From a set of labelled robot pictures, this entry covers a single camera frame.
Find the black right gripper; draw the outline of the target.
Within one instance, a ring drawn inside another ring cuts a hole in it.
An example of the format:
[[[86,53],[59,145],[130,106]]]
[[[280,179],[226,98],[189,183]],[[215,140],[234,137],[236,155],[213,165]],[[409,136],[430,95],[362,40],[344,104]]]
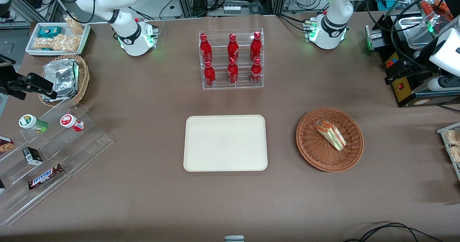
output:
[[[11,80],[7,81],[7,94],[9,96],[26,96],[28,93],[40,93],[44,99],[53,100],[58,96],[53,91],[53,83],[36,73],[27,76],[16,73]]]

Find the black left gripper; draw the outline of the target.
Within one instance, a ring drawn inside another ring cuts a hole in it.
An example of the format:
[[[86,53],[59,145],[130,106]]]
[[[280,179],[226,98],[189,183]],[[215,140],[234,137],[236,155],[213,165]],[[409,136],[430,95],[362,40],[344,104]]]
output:
[[[408,62],[406,59],[393,60],[393,76],[384,78],[386,85],[391,85],[396,80],[407,78],[413,79],[417,84],[421,84],[433,77],[437,73],[437,67],[428,63],[422,66],[417,66]]]

